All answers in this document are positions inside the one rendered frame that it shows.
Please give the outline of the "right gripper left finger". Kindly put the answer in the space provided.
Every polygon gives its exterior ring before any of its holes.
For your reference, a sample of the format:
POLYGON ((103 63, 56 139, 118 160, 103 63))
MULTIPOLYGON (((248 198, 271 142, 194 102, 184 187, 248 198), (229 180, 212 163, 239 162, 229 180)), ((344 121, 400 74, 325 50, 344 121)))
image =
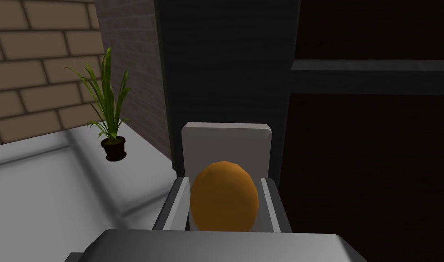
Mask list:
POLYGON ((178 177, 169 191, 153 230, 189 230, 190 182, 178 177))

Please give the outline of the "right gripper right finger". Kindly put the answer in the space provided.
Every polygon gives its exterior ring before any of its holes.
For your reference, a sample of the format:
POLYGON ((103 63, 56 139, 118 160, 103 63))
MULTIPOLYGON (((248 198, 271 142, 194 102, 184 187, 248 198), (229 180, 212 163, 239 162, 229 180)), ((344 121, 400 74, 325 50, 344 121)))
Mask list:
POLYGON ((263 177, 260 179, 260 232, 292 232, 275 182, 263 177))

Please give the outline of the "orange egg-shaped thing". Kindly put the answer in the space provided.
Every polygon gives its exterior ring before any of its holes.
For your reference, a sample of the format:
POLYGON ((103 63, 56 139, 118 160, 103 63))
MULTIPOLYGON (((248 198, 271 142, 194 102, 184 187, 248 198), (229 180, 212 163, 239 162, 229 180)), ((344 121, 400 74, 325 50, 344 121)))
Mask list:
POLYGON ((190 209, 200 231, 248 232, 259 209, 258 191, 238 164, 215 162, 192 184, 190 209))

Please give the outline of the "pale grey flat block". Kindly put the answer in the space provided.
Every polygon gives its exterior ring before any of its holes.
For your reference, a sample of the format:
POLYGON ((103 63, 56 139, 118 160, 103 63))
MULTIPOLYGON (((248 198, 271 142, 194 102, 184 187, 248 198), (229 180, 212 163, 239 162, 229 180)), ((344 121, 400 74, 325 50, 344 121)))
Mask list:
POLYGON ((263 188, 269 171, 270 128, 266 124, 189 122, 181 134, 184 171, 190 184, 212 163, 238 164, 251 176, 259 194, 259 211, 252 231, 273 232, 263 188))

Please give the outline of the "green plant in dark pot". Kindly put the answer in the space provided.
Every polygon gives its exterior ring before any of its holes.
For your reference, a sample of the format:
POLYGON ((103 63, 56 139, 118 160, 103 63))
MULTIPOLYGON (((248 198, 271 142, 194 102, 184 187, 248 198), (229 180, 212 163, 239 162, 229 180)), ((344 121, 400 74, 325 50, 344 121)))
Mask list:
POLYGON ((105 150, 106 159, 111 162, 121 161, 126 157, 125 138, 118 135, 121 124, 128 121, 127 118, 120 119, 122 104, 130 91, 127 88, 128 68, 125 69, 120 82, 118 97, 113 93, 111 86, 111 49, 108 48, 101 62, 101 86, 99 86, 97 78, 90 67, 86 64, 85 70, 89 74, 89 78, 83 77, 79 72, 70 68, 80 77, 84 85, 87 87, 91 97, 94 99, 96 106, 91 106, 99 116, 101 122, 89 121, 89 127, 97 126, 100 129, 102 140, 101 147, 105 150))

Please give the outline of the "dark tall cupboard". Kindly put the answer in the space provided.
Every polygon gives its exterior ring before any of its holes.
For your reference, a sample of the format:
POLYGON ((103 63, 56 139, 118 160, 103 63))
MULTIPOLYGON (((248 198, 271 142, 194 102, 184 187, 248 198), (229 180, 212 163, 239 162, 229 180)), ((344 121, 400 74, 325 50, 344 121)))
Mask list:
POLYGON ((263 123, 280 182, 300 0, 155 0, 171 157, 188 122, 263 123))

